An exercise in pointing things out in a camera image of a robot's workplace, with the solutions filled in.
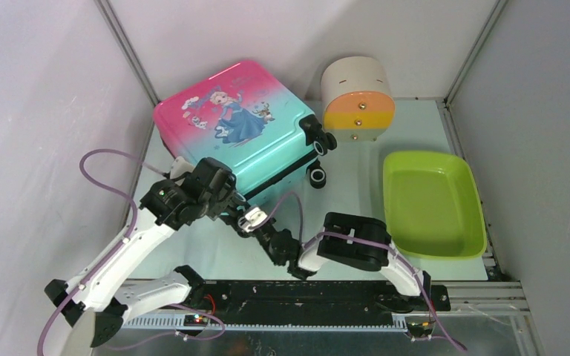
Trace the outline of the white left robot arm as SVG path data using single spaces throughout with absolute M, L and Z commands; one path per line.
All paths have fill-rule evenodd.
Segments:
M 244 202 L 231 169 L 211 157 L 196 165 L 177 158 L 140 202 L 131 201 L 131 220 L 94 261 L 68 281 L 52 280 L 45 294 L 63 315 L 75 341 L 67 351 L 107 343 L 129 321 L 164 306 L 196 309 L 205 299 L 205 281 L 190 266 L 174 268 L 136 286 L 123 283 L 173 233 L 204 217 L 216 219 Z

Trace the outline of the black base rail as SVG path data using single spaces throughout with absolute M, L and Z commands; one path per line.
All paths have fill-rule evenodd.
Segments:
M 208 280 L 183 305 L 214 312 L 227 326 L 390 326 L 398 314 L 428 313 L 382 280 Z

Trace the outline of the green plastic bin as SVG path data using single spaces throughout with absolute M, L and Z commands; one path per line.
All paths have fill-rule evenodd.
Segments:
M 382 167 L 384 218 L 406 255 L 438 260 L 482 256 L 487 236 L 468 163 L 435 151 L 396 151 Z

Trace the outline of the beige orange round storage box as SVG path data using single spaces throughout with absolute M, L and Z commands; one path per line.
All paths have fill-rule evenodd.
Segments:
M 339 142 L 375 141 L 391 125 L 396 105 L 382 64 L 348 56 L 321 76 L 322 121 Z

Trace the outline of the pink and teal kids suitcase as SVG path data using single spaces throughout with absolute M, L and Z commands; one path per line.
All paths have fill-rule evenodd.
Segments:
M 252 60 L 163 100 L 153 120 L 173 157 L 222 162 L 253 205 L 280 197 L 303 178 L 323 188 L 327 173 L 319 158 L 337 146 L 313 110 Z

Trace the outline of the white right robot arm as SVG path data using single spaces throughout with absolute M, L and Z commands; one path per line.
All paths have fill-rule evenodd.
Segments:
M 220 216 L 241 237 L 255 238 L 268 258 L 299 280 L 317 274 L 333 261 L 361 271 L 380 273 L 412 310 L 432 299 L 430 275 L 413 266 L 397 249 L 386 225 L 369 217 L 330 212 L 321 230 L 306 242 L 278 230 L 271 214 L 257 206 L 228 210 Z

